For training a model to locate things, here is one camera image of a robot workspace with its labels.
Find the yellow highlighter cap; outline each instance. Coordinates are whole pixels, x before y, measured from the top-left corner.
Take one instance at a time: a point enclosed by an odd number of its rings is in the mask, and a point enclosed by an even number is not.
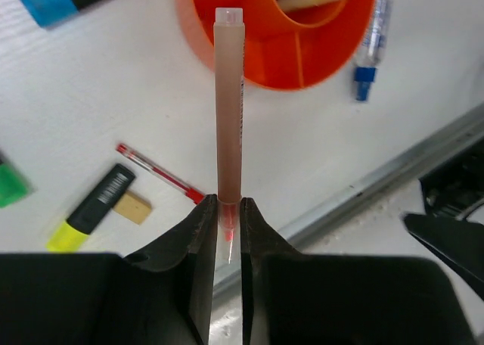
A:
[[[64,220],[46,247],[51,252],[75,252],[81,247],[88,236],[75,230],[75,228]]]

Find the small tan block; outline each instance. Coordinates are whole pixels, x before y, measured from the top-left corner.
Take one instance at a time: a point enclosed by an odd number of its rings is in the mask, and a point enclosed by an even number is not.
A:
[[[150,203],[130,191],[127,191],[114,207],[114,211],[138,225],[150,215],[151,210]]]

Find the orange cup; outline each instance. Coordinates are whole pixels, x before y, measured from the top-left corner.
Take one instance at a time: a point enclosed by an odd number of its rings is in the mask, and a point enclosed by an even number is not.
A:
[[[178,19],[195,54],[213,68],[217,7],[244,9],[245,77],[274,90],[324,81],[353,56],[374,0],[342,0],[285,14],[276,0],[176,0]]]

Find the green object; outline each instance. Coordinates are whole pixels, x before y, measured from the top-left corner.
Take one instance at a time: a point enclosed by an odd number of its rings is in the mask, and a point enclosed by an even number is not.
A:
[[[0,208],[27,195],[28,189],[19,175],[0,159]]]

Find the blue marker cap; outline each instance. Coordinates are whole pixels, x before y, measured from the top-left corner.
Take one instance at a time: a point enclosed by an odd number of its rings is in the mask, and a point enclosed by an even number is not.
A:
[[[355,70],[356,100],[367,101],[371,83],[375,81],[376,67],[357,67]]]
[[[48,27],[78,13],[72,0],[21,0],[40,27]]]

